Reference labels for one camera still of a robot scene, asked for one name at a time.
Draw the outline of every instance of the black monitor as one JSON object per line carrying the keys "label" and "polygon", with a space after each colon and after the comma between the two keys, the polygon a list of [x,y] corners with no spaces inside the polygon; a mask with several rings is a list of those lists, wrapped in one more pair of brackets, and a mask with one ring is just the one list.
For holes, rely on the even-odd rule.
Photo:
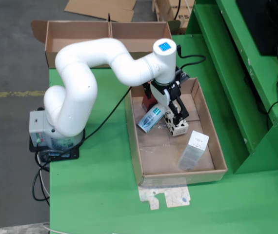
{"label": "black monitor", "polygon": [[237,0],[260,54],[275,56],[278,45],[278,0]]}

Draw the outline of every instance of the cardboard tray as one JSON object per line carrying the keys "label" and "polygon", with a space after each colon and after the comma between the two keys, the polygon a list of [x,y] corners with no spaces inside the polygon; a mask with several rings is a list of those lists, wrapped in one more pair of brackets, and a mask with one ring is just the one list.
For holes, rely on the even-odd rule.
{"label": "cardboard tray", "polygon": [[110,21],[42,21],[31,23],[34,37],[45,43],[49,68],[55,68],[57,53],[65,46],[82,41],[116,38],[126,46],[134,59],[139,59],[153,50],[160,38],[172,39],[166,22],[117,23]]}
{"label": "cardboard tray", "polygon": [[[140,186],[182,185],[220,180],[227,172],[219,139],[197,78],[181,86],[181,99],[189,117],[188,133],[172,137],[160,120],[147,134],[137,123],[145,115],[141,103],[143,88],[134,87],[125,99],[129,142],[136,182]],[[192,131],[209,136],[208,146],[193,171],[177,167]]]}
{"label": "cardboard tray", "polygon": [[112,38],[120,40],[134,59],[139,59],[153,50],[160,38],[172,39],[167,23],[161,22],[110,22]]}

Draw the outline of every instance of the paper scrap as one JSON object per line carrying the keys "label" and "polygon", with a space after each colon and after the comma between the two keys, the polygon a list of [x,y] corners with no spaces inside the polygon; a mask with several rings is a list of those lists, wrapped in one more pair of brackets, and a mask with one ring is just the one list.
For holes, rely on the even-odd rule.
{"label": "paper scrap", "polygon": [[156,186],[156,187],[142,187],[138,186],[140,201],[148,201],[151,210],[159,209],[159,200],[154,197],[157,194],[164,193],[168,208],[177,206],[190,205],[190,193],[187,185],[176,186]]}

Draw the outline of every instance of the red object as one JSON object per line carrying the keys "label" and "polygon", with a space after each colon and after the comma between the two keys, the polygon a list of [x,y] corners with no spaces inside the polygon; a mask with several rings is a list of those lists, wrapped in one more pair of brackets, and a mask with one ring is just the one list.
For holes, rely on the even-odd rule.
{"label": "red object", "polygon": [[157,104],[157,102],[158,101],[155,99],[153,94],[151,94],[150,99],[148,99],[145,93],[143,94],[142,107],[146,112],[148,112],[155,104]]}

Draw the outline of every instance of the gray floor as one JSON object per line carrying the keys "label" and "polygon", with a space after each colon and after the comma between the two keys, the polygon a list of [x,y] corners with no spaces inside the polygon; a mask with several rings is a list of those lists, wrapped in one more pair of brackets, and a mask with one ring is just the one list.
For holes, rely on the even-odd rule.
{"label": "gray floor", "polygon": [[[64,12],[66,3],[0,0],[0,92],[48,88],[44,45],[33,37],[32,20],[99,20]],[[134,11],[133,21],[156,20],[151,0],[138,0]],[[0,97],[0,227],[49,221],[47,204],[31,196],[37,167],[28,151],[29,111],[42,105],[42,97]]]}

